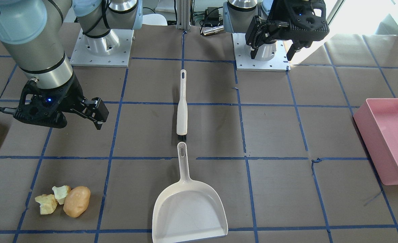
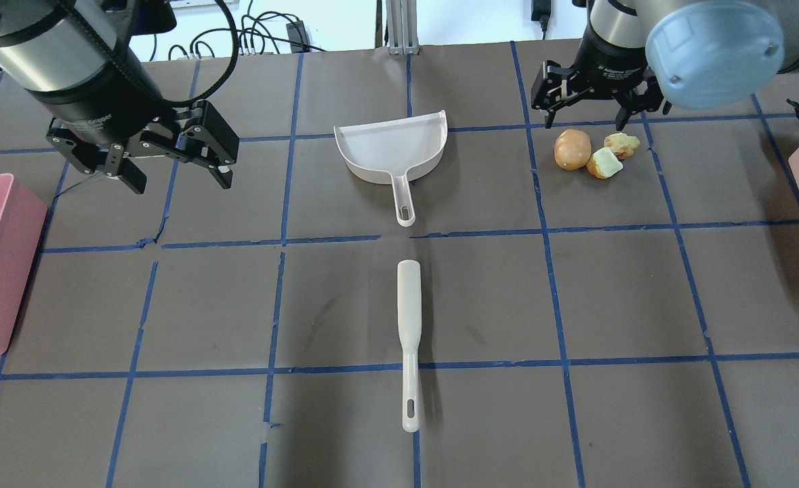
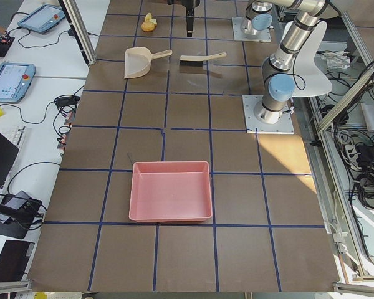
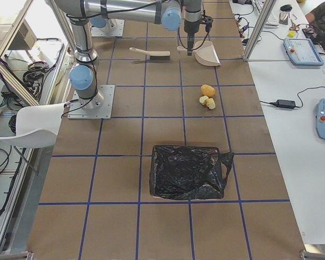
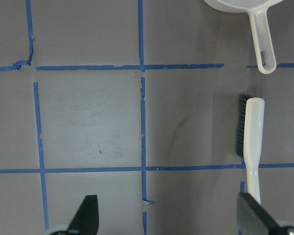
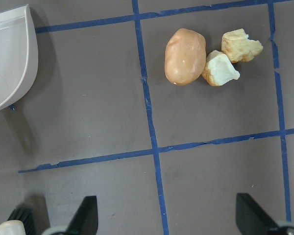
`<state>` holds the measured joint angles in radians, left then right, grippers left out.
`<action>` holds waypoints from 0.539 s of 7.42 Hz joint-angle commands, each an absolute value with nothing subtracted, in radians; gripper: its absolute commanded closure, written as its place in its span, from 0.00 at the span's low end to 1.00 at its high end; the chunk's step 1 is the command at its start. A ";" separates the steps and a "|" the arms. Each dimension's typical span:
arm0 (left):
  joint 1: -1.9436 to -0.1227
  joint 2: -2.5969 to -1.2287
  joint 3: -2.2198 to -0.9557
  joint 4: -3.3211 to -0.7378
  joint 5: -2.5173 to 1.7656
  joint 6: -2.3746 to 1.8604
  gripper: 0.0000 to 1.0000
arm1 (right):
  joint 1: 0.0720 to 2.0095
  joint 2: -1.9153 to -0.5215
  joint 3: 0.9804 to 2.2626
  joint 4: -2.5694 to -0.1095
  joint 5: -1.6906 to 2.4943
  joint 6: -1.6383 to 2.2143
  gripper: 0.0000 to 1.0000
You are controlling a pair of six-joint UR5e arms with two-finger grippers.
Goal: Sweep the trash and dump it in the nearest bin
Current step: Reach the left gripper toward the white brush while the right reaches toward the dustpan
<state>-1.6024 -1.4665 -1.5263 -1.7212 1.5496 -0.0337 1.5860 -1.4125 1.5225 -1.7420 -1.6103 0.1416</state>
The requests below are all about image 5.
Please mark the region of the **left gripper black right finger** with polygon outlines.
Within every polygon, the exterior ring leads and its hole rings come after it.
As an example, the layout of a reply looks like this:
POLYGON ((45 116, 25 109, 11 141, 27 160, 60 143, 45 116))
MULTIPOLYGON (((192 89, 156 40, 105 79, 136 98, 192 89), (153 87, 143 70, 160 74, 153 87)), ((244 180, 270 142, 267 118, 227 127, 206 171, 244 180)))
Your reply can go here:
POLYGON ((281 227, 249 193, 238 194, 237 224, 243 235, 281 234, 281 227))

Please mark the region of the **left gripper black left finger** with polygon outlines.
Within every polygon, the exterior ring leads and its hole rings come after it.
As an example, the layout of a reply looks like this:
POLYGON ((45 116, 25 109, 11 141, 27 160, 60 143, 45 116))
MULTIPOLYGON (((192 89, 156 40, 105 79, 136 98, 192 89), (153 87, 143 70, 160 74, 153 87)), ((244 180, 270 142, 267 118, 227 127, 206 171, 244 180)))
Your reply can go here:
POLYGON ((69 235, 96 235, 98 232, 98 197, 87 195, 69 224, 69 235))

